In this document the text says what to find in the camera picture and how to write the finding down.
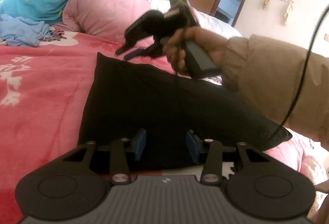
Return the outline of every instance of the black pillow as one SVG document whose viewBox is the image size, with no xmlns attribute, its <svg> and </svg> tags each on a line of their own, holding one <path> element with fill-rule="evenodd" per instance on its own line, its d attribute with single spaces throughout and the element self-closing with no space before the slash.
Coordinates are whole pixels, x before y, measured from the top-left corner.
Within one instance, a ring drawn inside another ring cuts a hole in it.
<svg viewBox="0 0 329 224">
<path fill-rule="evenodd" d="M 145 128 L 146 147 L 134 169 L 170 169 L 193 165 L 187 130 L 225 146 L 243 141 L 267 150 L 292 138 L 285 128 L 271 137 L 277 127 L 222 86 L 98 53 L 78 144 L 108 145 Z"/>
</svg>

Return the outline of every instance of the ribbed gray panel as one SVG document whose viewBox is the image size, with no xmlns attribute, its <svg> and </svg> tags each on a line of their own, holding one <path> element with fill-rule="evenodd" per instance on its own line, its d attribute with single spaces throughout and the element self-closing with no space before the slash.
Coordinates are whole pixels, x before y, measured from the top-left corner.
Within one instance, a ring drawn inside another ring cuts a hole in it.
<svg viewBox="0 0 329 224">
<path fill-rule="evenodd" d="M 261 224 L 239 212 L 217 187 L 204 186 L 194 176 L 138 176 L 115 186 L 96 209 L 73 220 L 49 222 L 26 218 L 22 224 Z M 306 219 L 281 224 L 310 224 Z"/>
</svg>

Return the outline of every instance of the brown sleeve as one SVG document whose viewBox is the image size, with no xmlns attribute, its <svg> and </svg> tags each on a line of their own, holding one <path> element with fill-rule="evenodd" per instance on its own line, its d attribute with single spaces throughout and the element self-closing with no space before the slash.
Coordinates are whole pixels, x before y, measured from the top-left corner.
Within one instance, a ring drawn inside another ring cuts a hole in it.
<svg viewBox="0 0 329 224">
<path fill-rule="evenodd" d="M 307 50 L 266 37 L 232 38 L 223 84 L 268 119 L 281 123 L 297 91 Z M 285 127 L 329 150 L 329 60 L 311 54 L 304 86 Z"/>
</svg>

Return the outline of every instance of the wall outlet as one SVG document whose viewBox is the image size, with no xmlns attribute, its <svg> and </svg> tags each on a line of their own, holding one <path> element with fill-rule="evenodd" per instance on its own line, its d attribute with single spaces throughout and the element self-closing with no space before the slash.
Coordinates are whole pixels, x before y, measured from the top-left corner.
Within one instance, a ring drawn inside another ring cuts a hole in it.
<svg viewBox="0 0 329 224">
<path fill-rule="evenodd" d="M 329 34 L 325 34 L 324 35 L 324 40 L 327 41 L 327 42 L 329 42 Z"/>
</svg>

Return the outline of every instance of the device handle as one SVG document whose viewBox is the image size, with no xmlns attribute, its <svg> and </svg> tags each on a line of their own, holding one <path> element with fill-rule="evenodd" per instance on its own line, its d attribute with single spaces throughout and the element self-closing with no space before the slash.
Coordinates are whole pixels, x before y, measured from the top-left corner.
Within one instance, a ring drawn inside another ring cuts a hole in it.
<svg viewBox="0 0 329 224">
<path fill-rule="evenodd" d="M 194 40 L 186 40 L 184 50 L 186 52 L 185 65 L 191 78 L 202 79 L 220 75 L 221 69 Z"/>
</svg>

